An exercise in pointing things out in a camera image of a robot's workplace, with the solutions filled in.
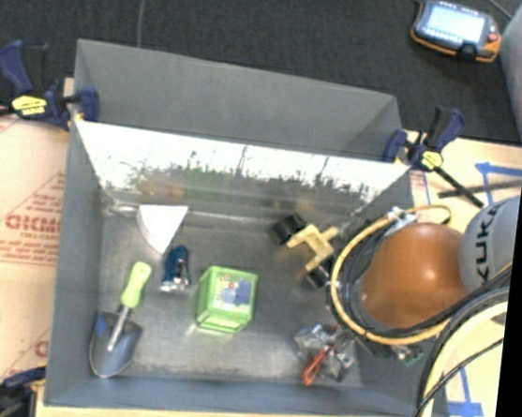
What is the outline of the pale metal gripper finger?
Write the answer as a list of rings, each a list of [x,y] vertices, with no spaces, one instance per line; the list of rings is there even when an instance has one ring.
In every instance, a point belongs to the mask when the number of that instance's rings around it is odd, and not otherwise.
[[[294,341],[299,350],[324,350],[336,343],[340,333],[341,329],[337,325],[324,326],[322,323],[315,323],[299,330]]]
[[[355,361],[355,349],[352,344],[329,349],[323,358],[318,376],[321,379],[342,382],[350,374]]]

